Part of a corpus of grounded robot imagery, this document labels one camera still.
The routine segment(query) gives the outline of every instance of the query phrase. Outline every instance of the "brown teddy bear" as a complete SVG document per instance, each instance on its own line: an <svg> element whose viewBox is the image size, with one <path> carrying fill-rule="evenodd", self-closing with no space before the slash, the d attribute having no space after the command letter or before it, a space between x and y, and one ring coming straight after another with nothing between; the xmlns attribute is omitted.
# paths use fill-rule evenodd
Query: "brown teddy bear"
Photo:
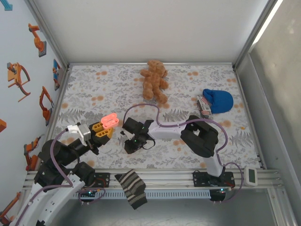
<svg viewBox="0 0 301 226"><path fill-rule="evenodd" d="M168 82L163 78L167 76L167 70L162 62L158 60L150 60L147 62L149 69L142 69L140 75L144 76L143 82L143 98L151 100L154 96L160 104L167 102L167 96L160 89L167 89Z"/></svg>

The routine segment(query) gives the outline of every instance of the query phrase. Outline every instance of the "patterned mat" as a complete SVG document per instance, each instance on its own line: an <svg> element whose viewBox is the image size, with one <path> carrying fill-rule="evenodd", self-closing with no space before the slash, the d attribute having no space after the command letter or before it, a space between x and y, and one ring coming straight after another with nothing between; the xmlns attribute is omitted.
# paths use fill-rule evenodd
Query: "patterned mat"
<svg viewBox="0 0 301 226"><path fill-rule="evenodd" d="M152 103L142 97L143 77L139 74L147 65L74 66L55 128L55 136L68 125L77 122L87 125L100 121L112 112L117 113L120 125L112 139L99 149L99 155L88 152L81 157L94 168L205 168L202 157L195 155L181 140L158 140L150 150L127 154L123 149L125 137L121 124L126 109L138 103ZM194 114L200 116L195 96L203 89L225 90L234 98L234 106L227 113L214 114L213 120L227 131L229 142L220 151L222 162L234 161L241 167L259 168L253 136L250 133L238 83L231 65L167 65L169 88L163 92L168 102L160 105L160 121L181 121ZM128 116L137 120L155 119L156 109L140 106ZM224 135L219 131L220 147ZM77 135L65 133L60 141L69 144Z"/></svg>

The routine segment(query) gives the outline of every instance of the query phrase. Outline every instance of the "striped sock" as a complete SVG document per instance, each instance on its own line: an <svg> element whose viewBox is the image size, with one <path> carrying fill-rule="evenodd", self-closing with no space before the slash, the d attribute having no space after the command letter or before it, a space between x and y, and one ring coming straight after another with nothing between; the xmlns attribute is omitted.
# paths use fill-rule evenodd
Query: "striped sock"
<svg viewBox="0 0 301 226"><path fill-rule="evenodd" d="M134 210L147 203L146 194L144 193L146 185L134 170L130 170L125 174L116 174L115 178L120 183L127 201Z"/></svg>

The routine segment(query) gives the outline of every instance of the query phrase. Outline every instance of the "white wall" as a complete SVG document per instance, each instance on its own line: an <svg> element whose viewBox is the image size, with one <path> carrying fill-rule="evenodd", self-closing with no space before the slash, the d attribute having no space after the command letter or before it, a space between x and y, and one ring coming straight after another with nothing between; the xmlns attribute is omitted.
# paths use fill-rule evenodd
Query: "white wall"
<svg viewBox="0 0 301 226"><path fill-rule="evenodd" d="M69 62L234 62L267 0L35 0Z"/></svg>
<svg viewBox="0 0 301 226"><path fill-rule="evenodd" d="M45 134L47 127L39 106L39 96L42 86L45 86L54 103L59 89L54 90L53 59L55 55L47 44L47 54L38 57L38 49L33 43L34 36L28 30L28 23L36 25L29 9L22 0L9 0L13 4L13 11L4 11L0 5L0 119L7 123L7 128L0 132L0 210L20 191L26 176L24 144L30 144L36 137ZM41 40L45 40L41 32L37 32ZM27 92L31 92L18 103L23 96L13 81L8 82L7 63L20 63L27 70L31 81L24 85ZM50 108L47 98L44 105ZM37 154L44 143L45 136L40 140L39 147L32 153Z"/></svg>

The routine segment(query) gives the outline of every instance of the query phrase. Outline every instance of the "purple cable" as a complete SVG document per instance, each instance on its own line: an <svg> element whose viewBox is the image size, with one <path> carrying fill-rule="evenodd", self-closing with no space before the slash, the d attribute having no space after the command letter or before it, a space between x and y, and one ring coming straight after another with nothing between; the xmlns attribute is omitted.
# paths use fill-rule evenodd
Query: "purple cable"
<svg viewBox="0 0 301 226"><path fill-rule="evenodd" d="M131 110L131 109L134 108L134 107L138 107L138 106L142 106L142 105L148 105L148 106L153 106L153 107L156 107L156 108L157 108L158 112L157 112L157 116L156 116L156 122L157 122L157 124L158 124L160 127L165 127L165 128L179 127L179 126L183 126L183 125L186 125L186 124L189 124L189 123L193 123L193 122L197 122L197 121L206 121L206 122L209 122L209 123L213 123L214 125L218 126L218 127L222 130L222 132L223 132L224 135L225 135L225 143L224 143L220 148L218 148L218 149L216 150L216 157L217 157L218 163L219 163L221 166L223 166L223 167L226 167L226 166L228 166L228 165L230 165L230 164L235 165L235 166L238 168L238 170L240 171L240 175L241 175L241 182L240 182L240 186L239 186L238 191L234 194L234 196L232 196L231 198L229 198L228 200L223 201L223 202L228 202L228 201L230 201L230 200L233 200L234 197L236 197L237 194L240 192L240 190L241 190L241 188L242 188L242 186L243 186L243 183L244 183L244 175L243 175L243 171L241 170L240 166L238 166L235 162L228 162L228 163L226 163L226 164L224 164L224 165L222 164L222 161L221 161L221 159L220 159L220 156L219 156L218 152L219 152L220 150L222 150L222 149L227 145L227 143L228 143L228 135L227 135L227 132L225 131L225 129L224 129L220 124L218 124L217 122L215 122L215 121L213 121L213 120L211 120L211 119L193 119L193 120L189 120L189 121L186 121L186 122L183 122L183 123L180 123L180 124L175 124L175 125L161 125L160 122L159 122L160 108L159 108L158 106L156 106L156 105L153 105L153 104L137 104L137 105L134 105L134 106L130 107L129 109L127 109L127 111L125 112L124 117L123 117L123 124L125 123L126 115L127 115L128 111Z"/></svg>
<svg viewBox="0 0 301 226"><path fill-rule="evenodd" d="M40 194L42 191L45 191L46 189L53 189L53 188L58 188L58 187L72 187L73 186L73 183L71 182L71 180L64 174L63 170L60 168L60 166L57 164L56 160L55 160L55 156L54 156L54 153L53 153L53 149L54 149L54 146L55 146L55 143L56 141L61 137L61 135L66 132L66 130L63 130L62 132L60 132L55 138L54 140L52 141L51 143L51 146L50 146L50 157L51 157L51 160L53 162L53 164L55 165L56 169L60 172L60 174L64 177L64 179L69 183L69 185L49 185L49 186L46 186L46 187L43 187L41 188L40 190L38 190L36 192L36 194L34 194L32 196L32 198L29 200L28 204L25 206L24 210L22 211L19 219L17 220L16 222L16 226L19 225L22 217L24 216L25 212L27 211L28 207L30 206L29 203L30 202L33 202L33 200L35 199L35 197L37 197L38 194Z"/></svg>
<svg viewBox="0 0 301 226"><path fill-rule="evenodd" d="M99 196L97 199L94 199L94 200L91 201L91 202L83 202L83 201L81 200L81 195L82 195L83 193L86 193L88 188L86 188L86 189L84 189L84 190L78 191L78 193L79 193L78 199L79 199L79 201L80 201L80 203L81 203L82 205L84 205L84 204L85 204L85 205L93 204L93 203L99 201L101 198L103 198L104 195L105 195L105 193L106 193L106 191L105 191L105 189L104 189L103 187L89 187L89 188L93 188L93 190L98 190L98 189L103 190L103 193L102 193L101 196Z"/></svg>

